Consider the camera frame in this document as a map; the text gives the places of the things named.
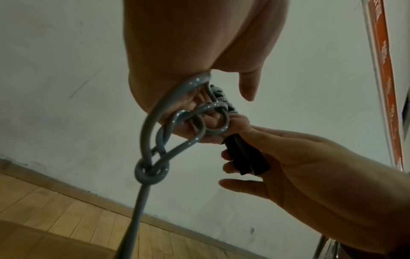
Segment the floor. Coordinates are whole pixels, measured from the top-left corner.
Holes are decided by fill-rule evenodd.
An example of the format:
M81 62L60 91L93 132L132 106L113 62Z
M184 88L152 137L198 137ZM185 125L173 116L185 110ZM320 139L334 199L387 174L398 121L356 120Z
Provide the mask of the floor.
M130 218L0 173L0 221L116 250ZM7 239L0 240L0 259L9 258L5 257L6 244ZM26 250L35 250L39 245L32 243L32 247L27 248L28 244L25 247ZM246 257L141 222L132 258Z

